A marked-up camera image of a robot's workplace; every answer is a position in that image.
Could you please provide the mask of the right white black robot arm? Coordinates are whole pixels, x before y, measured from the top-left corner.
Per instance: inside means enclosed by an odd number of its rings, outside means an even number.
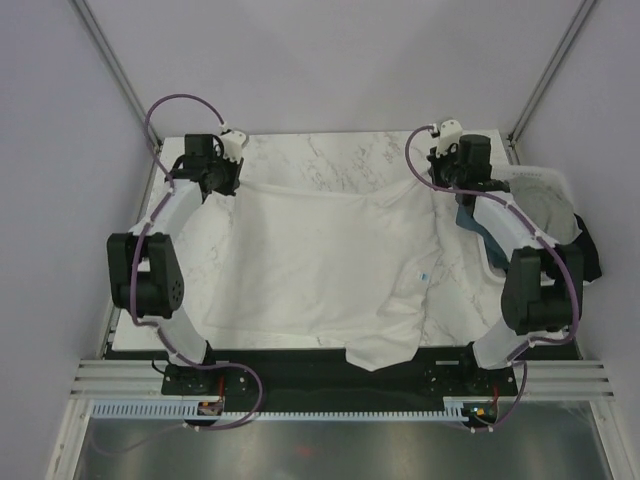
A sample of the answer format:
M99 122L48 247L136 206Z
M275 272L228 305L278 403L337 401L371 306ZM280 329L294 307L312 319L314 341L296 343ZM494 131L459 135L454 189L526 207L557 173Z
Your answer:
M500 297L500 320L471 349L475 359L458 368L467 392L483 392L493 369L509 366L527 349L571 341L582 308L584 261L580 250L539 230L517 205L506 180L492 176L491 141L465 134L454 122L432 132L428 173L437 191L456 201L509 258Z

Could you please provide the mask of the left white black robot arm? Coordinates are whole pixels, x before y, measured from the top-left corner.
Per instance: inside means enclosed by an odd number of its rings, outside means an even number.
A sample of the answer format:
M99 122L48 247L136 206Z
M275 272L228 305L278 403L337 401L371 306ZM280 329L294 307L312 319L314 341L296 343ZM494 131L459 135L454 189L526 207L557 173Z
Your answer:
M185 382L198 393L215 389L220 371L205 360L210 346L183 306L186 287L174 239L210 196L236 194L248 142L247 134L231 129L185 135L184 153L170 168L158 166L164 190L156 205L106 243L114 305L136 327L154 331L170 359L187 366Z

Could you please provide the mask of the white t shirt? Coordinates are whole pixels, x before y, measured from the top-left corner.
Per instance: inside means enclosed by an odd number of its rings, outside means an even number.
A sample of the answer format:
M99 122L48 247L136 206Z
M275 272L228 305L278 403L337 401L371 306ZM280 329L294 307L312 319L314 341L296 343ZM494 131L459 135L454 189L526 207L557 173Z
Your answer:
M248 182L205 322L335 341L376 371L416 354L440 254L416 180L360 195Z

